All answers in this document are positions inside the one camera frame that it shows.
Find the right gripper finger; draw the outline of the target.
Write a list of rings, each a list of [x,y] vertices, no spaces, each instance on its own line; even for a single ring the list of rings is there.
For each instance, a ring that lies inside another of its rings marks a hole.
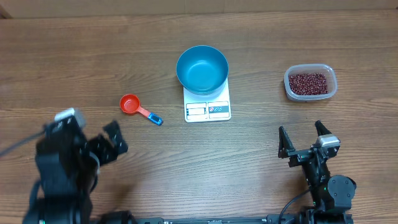
[[[288,158],[295,151],[294,145],[290,140],[285,128],[279,127],[279,151],[278,158]]]
[[[327,135],[330,133],[330,131],[323,125],[320,120],[315,122],[315,127],[319,136]]]

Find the red measuring scoop blue handle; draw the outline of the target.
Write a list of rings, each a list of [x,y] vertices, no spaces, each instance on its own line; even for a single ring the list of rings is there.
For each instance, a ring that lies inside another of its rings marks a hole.
[[[144,109],[141,106],[141,102],[136,95],[126,94],[122,96],[119,102],[119,107],[122,110],[122,112],[126,114],[140,113],[141,115],[143,115],[148,120],[152,121],[154,124],[158,126],[161,126],[164,122],[160,116]]]

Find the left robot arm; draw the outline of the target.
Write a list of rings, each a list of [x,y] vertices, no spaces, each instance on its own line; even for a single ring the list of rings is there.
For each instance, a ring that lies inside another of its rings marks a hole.
[[[128,150],[117,121],[103,129],[108,137],[87,139],[73,116],[45,127],[45,136],[36,144],[40,179],[30,193],[24,223],[90,222],[90,193],[99,168]]]

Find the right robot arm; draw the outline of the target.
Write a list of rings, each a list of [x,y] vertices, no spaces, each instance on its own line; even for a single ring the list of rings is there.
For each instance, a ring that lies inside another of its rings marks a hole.
[[[343,175],[330,174],[327,160],[335,157],[341,141],[320,120],[315,122],[317,140],[308,149],[296,150],[284,127],[279,128],[278,158],[289,159],[289,166],[300,166],[308,189],[294,197],[281,210],[277,223],[353,223],[347,211],[352,207],[356,182]],[[305,194],[310,193],[313,205],[303,207],[296,215],[287,209]]]

